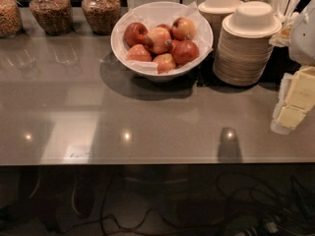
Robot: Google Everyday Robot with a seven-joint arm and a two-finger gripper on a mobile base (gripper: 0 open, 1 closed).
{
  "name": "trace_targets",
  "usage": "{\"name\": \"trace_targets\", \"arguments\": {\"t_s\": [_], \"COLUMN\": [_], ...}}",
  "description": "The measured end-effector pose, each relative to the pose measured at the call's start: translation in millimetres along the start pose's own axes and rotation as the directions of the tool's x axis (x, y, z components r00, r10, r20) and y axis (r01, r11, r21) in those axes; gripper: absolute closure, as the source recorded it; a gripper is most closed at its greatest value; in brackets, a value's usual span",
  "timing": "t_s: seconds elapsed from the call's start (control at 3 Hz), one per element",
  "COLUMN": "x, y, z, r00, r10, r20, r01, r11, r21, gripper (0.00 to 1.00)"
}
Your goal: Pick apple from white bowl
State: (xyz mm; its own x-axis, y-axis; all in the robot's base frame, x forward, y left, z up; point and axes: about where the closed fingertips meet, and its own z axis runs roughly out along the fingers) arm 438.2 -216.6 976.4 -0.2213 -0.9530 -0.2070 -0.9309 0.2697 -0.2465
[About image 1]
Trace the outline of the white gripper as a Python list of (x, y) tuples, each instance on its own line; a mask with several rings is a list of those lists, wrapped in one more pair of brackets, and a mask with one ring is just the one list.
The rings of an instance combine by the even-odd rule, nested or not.
[(314, 106), (315, 67), (302, 66), (294, 75), (285, 73), (272, 115), (271, 130), (280, 135), (288, 135)]

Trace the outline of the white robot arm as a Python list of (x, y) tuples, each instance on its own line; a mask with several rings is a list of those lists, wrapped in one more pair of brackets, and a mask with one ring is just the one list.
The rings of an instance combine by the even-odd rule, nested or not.
[(294, 19), (286, 45), (289, 58), (301, 67), (281, 81), (271, 130), (282, 135), (294, 131), (315, 106), (315, 0)]

